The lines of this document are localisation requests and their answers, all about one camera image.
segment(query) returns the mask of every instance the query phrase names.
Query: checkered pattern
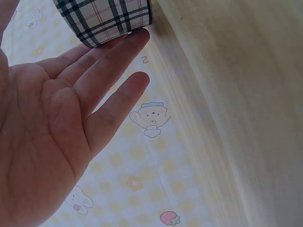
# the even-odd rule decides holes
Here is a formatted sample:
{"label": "checkered pattern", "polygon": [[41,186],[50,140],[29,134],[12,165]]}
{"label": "checkered pattern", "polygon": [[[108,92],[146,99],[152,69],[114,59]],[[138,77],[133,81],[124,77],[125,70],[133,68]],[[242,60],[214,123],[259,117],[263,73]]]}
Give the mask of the checkered pattern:
{"label": "checkered pattern", "polygon": [[93,48],[151,24],[149,0],[53,0],[76,36]]}

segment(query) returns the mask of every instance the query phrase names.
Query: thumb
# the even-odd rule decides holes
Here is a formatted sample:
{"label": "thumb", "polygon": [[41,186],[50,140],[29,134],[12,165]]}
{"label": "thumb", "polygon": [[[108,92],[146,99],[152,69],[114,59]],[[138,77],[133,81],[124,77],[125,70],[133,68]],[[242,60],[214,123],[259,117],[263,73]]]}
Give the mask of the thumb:
{"label": "thumb", "polygon": [[0,0],[0,46],[4,30],[7,28],[18,4],[19,0]]}

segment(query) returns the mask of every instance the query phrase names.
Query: cartoon bunny print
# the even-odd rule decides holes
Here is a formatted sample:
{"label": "cartoon bunny print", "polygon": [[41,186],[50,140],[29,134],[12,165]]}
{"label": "cartoon bunny print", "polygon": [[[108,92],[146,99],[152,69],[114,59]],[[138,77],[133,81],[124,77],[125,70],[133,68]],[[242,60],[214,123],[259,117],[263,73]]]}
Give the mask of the cartoon bunny print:
{"label": "cartoon bunny print", "polygon": [[41,20],[43,14],[40,13],[38,9],[36,9],[33,14],[29,17],[29,19],[26,22],[26,26],[29,28],[34,28],[37,25],[37,21]]}
{"label": "cartoon bunny print", "polygon": [[78,213],[87,215],[88,209],[94,206],[93,200],[86,196],[79,186],[75,186],[67,196],[65,202],[74,208]]}

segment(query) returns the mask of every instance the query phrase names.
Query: light wood panel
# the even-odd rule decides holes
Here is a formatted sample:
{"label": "light wood panel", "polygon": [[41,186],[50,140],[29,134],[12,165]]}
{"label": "light wood panel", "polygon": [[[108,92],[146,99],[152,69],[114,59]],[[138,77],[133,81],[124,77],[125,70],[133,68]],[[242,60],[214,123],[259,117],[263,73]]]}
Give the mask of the light wood panel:
{"label": "light wood panel", "polygon": [[151,43],[217,225],[302,226],[302,1],[152,6]]}

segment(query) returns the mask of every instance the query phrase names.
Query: cartoon character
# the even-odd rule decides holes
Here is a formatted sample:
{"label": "cartoon character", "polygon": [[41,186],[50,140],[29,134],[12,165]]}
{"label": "cartoon character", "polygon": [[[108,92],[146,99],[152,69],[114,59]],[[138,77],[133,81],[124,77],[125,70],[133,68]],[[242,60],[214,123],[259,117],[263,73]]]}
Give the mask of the cartoon character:
{"label": "cartoon character", "polygon": [[36,27],[37,21],[41,20],[42,16],[43,14],[40,13],[38,9],[36,9],[34,13],[29,17],[25,25],[29,28]]}
{"label": "cartoon character", "polygon": [[180,224],[180,216],[173,211],[166,211],[160,215],[160,220],[167,226]]}
{"label": "cartoon character", "polygon": [[87,208],[92,208],[94,206],[93,200],[86,196],[79,186],[73,188],[65,202],[83,215],[87,215]]}
{"label": "cartoon character", "polygon": [[17,16],[17,10],[15,10],[13,16],[11,17],[10,22],[13,22],[13,20],[15,19],[16,16]]}
{"label": "cartoon character", "polygon": [[134,123],[146,129],[145,136],[155,138],[161,134],[158,128],[170,119],[170,114],[164,103],[151,102],[142,104],[141,109],[138,112],[131,112],[129,117]]}

